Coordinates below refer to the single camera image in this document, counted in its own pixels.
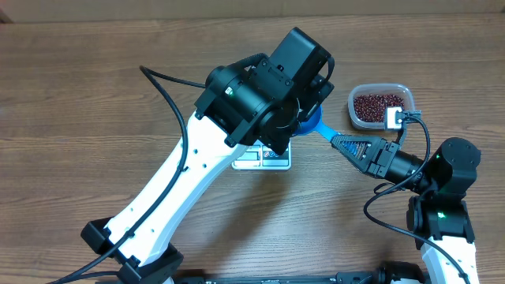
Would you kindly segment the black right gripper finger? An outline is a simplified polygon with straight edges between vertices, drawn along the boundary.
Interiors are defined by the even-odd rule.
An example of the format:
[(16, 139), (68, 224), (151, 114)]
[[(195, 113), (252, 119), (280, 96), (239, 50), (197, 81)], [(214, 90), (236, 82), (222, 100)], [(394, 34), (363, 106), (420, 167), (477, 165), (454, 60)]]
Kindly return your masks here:
[(343, 156), (361, 173), (372, 174), (372, 164), (375, 158), (374, 154), (361, 154), (354, 155), (352, 153), (344, 152)]
[(379, 136), (336, 135), (331, 138), (331, 146), (341, 153), (364, 154), (368, 148), (377, 146), (383, 138)]

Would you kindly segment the blue plastic scoop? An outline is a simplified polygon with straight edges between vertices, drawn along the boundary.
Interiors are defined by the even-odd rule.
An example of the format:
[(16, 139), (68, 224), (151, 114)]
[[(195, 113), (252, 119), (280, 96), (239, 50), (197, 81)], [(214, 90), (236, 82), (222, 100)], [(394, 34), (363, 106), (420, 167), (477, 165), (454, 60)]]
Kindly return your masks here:
[(344, 135), (342, 133), (336, 132), (331, 127), (327, 126), (323, 122), (323, 108), (319, 106), (312, 117), (305, 122), (299, 122), (297, 129), (295, 130), (292, 137), (304, 136), (312, 132), (319, 133), (325, 140), (329, 143), (331, 138), (336, 135)]

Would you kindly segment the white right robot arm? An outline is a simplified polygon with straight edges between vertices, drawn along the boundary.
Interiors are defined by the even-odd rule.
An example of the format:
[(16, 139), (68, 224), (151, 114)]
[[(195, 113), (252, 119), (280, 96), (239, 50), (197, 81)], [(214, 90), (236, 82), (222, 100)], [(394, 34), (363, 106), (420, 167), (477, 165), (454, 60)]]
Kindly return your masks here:
[(413, 192), (406, 222), (426, 271), (387, 261), (374, 272), (340, 274), (352, 283), (477, 283), (475, 233), (464, 201), (477, 179), (480, 151), (468, 140), (445, 140), (428, 160), (402, 151), (402, 141), (334, 136), (331, 145), (361, 173)]

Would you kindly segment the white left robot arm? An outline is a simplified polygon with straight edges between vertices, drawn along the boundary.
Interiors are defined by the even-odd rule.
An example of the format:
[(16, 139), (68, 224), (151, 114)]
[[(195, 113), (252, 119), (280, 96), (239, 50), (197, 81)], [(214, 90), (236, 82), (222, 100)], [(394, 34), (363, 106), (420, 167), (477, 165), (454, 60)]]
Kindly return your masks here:
[(98, 260), (113, 258), (120, 283), (169, 283), (182, 254), (170, 240), (210, 184), (256, 142), (283, 154), (333, 90), (335, 61), (293, 28), (272, 54), (254, 54), (208, 75), (181, 139), (117, 215), (89, 222), (81, 237)]

